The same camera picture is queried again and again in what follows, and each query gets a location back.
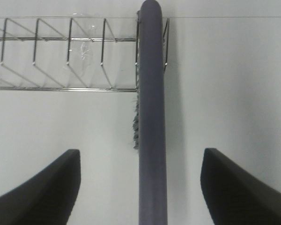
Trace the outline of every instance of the dish drying rack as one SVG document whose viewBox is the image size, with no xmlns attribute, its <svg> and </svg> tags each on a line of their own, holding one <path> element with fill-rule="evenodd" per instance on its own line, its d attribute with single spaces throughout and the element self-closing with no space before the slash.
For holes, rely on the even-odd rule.
<svg viewBox="0 0 281 225">
<path fill-rule="evenodd" d="M 138 18 L 0 17 L 0 90 L 137 92 L 138 57 Z"/>
</svg>

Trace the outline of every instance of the white wall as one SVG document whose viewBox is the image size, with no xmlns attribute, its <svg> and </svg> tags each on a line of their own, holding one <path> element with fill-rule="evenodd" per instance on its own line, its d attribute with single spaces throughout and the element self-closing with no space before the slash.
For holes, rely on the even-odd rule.
<svg viewBox="0 0 281 225">
<path fill-rule="evenodd" d="M 0 16 L 122 17 L 141 5 L 62 2 L 0 1 Z M 160 3 L 165 16 L 281 16 L 273 0 Z M 137 224 L 135 99 L 0 91 L 0 195 L 78 148 L 82 183 L 68 224 Z M 281 18 L 171 19 L 165 100 L 170 225 L 213 224 L 200 190 L 206 147 L 281 191 Z"/>
</svg>

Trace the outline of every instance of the dish rack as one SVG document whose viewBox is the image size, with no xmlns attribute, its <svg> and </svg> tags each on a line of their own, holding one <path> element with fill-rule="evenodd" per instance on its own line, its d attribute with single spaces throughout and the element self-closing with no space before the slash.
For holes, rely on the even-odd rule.
<svg viewBox="0 0 281 225">
<path fill-rule="evenodd" d="M 138 49 L 138 18 L 0 17 L 0 90 L 137 92 Z"/>
</svg>

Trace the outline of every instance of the black object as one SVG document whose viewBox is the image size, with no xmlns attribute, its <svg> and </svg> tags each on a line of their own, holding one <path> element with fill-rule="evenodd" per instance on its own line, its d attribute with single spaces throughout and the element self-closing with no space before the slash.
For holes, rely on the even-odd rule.
<svg viewBox="0 0 281 225">
<path fill-rule="evenodd" d="M 163 22 L 157 1 L 140 9 L 139 225 L 167 225 Z"/>
<path fill-rule="evenodd" d="M 0 197 L 0 225 L 65 225 L 80 187 L 80 152 L 68 150 Z"/>
<path fill-rule="evenodd" d="M 281 193 L 217 149 L 206 149 L 201 187 L 215 225 L 281 225 Z"/>
</svg>

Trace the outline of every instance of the wire rack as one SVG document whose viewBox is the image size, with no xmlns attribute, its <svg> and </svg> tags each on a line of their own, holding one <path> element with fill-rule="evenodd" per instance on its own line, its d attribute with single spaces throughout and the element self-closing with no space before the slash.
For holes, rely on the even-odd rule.
<svg viewBox="0 0 281 225">
<path fill-rule="evenodd" d="M 0 90 L 137 92 L 138 37 L 138 18 L 0 18 Z"/>
</svg>

